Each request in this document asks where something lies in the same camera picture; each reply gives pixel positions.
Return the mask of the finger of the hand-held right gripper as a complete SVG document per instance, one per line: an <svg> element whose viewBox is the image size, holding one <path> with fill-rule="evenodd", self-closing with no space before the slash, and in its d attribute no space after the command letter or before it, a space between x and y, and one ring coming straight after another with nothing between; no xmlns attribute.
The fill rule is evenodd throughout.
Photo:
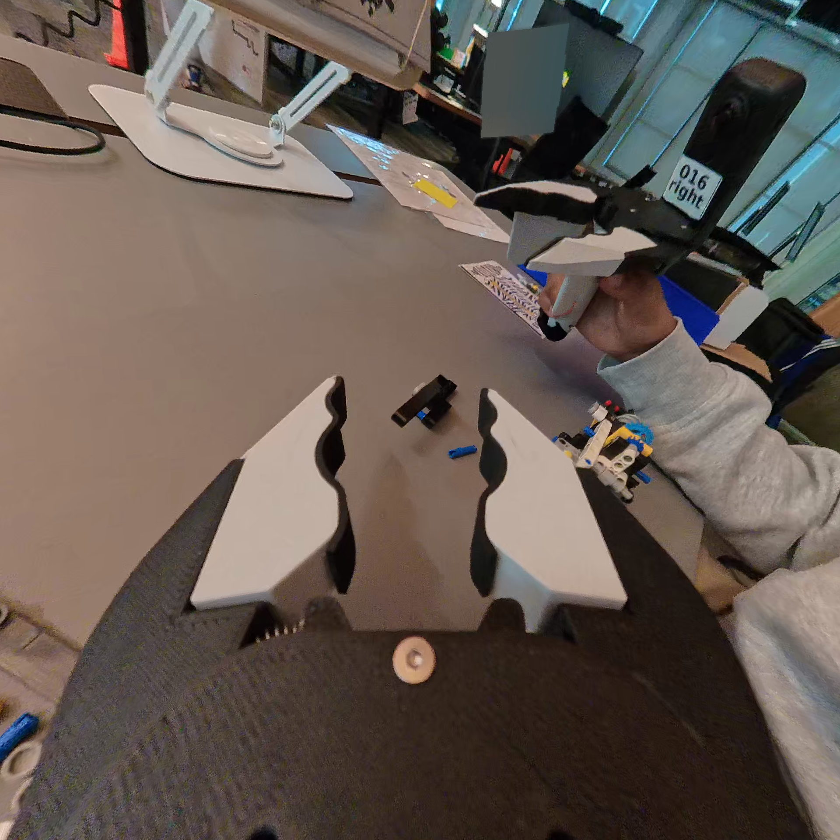
<svg viewBox="0 0 840 840"><path fill-rule="evenodd" d="M566 277L609 277L616 273L626 257L656 245L654 240L636 230L616 227L610 234L561 238L531 258L527 269Z"/></svg>
<svg viewBox="0 0 840 840"><path fill-rule="evenodd" d="M535 181L479 192L474 205L511 220L507 260L522 265L562 238L584 236L594 223L599 199L586 185Z"/></svg>

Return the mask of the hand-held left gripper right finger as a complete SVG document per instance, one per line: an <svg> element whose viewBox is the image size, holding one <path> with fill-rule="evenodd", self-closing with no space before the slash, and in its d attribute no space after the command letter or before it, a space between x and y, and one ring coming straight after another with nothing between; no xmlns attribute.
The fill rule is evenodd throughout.
<svg viewBox="0 0 840 840"><path fill-rule="evenodd" d="M478 593L514 602L532 634L561 607L624 609L625 587L572 459L488 387L478 432L486 487L469 552Z"/></svg>

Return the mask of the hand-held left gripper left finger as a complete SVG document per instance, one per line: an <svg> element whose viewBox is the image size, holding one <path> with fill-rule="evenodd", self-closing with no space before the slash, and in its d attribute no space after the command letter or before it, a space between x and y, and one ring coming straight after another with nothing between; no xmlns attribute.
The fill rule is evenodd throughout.
<svg viewBox="0 0 840 840"><path fill-rule="evenodd" d="M241 458L192 590L197 611L267 603L300 621L311 600L347 594L355 540L339 480L345 383L333 375Z"/></svg>

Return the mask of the black angled lego piece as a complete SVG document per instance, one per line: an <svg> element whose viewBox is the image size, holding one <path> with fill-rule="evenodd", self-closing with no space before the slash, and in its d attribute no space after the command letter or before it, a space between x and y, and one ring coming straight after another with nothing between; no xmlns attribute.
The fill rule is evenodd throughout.
<svg viewBox="0 0 840 840"><path fill-rule="evenodd" d="M457 384L443 374L418 386L409 399L392 414L392 421L399 427L418 418L422 425L432 429L451 410L451 399Z"/></svg>

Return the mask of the person's right forearm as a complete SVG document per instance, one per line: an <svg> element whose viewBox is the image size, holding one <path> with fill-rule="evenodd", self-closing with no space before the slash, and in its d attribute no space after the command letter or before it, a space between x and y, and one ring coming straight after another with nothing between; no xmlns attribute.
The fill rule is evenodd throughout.
<svg viewBox="0 0 840 840"><path fill-rule="evenodd" d="M600 376L654 433L658 466L760 574L838 560L839 455L792 445L767 425L770 401L711 362L680 321L653 349Z"/></svg>

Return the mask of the white yellow lego vehicle assembly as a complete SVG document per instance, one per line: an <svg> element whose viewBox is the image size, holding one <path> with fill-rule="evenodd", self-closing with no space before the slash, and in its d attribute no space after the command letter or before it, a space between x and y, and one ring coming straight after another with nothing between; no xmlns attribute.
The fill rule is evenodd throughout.
<svg viewBox="0 0 840 840"><path fill-rule="evenodd" d="M613 400L595 402L589 414L590 422L578 433L560 433L552 443L573 460L577 469L590 471L629 505L635 489L651 481L645 470L653 458L655 434Z"/></svg>

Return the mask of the blue lego beam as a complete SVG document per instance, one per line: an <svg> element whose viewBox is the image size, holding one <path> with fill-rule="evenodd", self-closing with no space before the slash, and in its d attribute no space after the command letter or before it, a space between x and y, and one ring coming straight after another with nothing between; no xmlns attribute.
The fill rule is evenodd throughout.
<svg viewBox="0 0 840 840"><path fill-rule="evenodd" d="M0 761L3 764L6 759L24 741L32 737L39 728L40 719L31 712L25 712L17 717L1 733Z"/></svg>

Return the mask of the person's right hand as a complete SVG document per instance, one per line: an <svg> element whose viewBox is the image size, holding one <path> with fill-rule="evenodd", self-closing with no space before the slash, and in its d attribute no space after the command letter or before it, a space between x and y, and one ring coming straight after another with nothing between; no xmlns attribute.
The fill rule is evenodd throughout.
<svg viewBox="0 0 840 840"><path fill-rule="evenodd" d="M645 354L677 328L656 274L602 277L574 328L605 356L624 363Z"/></svg>

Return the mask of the black white patterned sheet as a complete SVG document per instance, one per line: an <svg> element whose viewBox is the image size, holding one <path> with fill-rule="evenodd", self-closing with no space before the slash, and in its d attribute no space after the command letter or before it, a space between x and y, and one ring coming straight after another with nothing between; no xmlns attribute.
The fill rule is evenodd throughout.
<svg viewBox="0 0 840 840"><path fill-rule="evenodd" d="M459 267L525 322L531 331L545 339L539 326L539 286L529 277L514 273L495 260L461 264Z"/></svg>

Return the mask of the blue plastic bin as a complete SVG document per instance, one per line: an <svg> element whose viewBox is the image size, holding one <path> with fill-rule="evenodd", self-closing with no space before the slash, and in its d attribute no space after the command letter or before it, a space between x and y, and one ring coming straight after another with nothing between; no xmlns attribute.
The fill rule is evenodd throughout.
<svg viewBox="0 0 840 840"><path fill-rule="evenodd" d="M528 269L524 264L518 265L517 268L520 270L522 279L528 276L526 286L535 294L539 294L545 286L548 274L544 271ZM658 276L658 280L668 309L676 318L682 320L689 336L700 347L717 327L718 314L666 276ZM548 316L541 310L538 310L537 326L544 338L552 342L563 340L569 332L560 326L551 327Z"/></svg>

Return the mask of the white box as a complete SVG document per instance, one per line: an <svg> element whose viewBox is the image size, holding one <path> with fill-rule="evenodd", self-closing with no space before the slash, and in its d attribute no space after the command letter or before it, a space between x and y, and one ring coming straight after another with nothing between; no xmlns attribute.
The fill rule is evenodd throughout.
<svg viewBox="0 0 840 840"><path fill-rule="evenodd" d="M741 284L718 311L719 320L704 344L725 350L767 309L770 300L762 288Z"/></svg>

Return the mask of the paper sheet in plastic sleeve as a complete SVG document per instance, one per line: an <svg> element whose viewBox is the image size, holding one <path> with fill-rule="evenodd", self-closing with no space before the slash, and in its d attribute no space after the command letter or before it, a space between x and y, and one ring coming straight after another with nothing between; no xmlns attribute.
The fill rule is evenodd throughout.
<svg viewBox="0 0 840 840"><path fill-rule="evenodd" d="M447 170L339 126L329 124L329 130L402 206L431 214L450 230L509 243L509 234L474 204Z"/></svg>

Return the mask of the person's grey sweatshirt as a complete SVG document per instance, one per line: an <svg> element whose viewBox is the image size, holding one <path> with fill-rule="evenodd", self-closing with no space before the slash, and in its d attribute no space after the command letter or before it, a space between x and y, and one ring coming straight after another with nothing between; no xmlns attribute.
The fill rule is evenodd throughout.
<svg viewBox="0 0 840 840"><path fill-rule="evenodd" d="M839 838L838 561L738 595L730 638L816 838Z"/></svg>

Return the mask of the white book stand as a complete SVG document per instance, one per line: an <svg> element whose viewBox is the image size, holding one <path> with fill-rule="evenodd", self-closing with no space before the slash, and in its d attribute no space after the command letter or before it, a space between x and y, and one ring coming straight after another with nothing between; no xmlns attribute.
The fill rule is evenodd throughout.
<svg viewBox="0 0 840 840"><path fill-rule="evenodd" d="M185 179L349 201L353 192L291 132L351 76L397 91L431 66L425 1L185 2L143 92L90 85L99 107L142 156ZM285 106L251 123L172 101L186 61L224 9L328 62Z"/></svg>

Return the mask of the white printed board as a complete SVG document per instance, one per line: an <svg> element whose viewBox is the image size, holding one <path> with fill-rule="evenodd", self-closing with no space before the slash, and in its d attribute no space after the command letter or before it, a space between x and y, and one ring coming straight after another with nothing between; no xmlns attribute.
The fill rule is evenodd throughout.
<svg viewBox="0 0 840 840"><path fill-rule="evenodd" d="M197 49L205 66L247 97L262 102L268 61L268 34L264 28L219 8Z"/></svg>

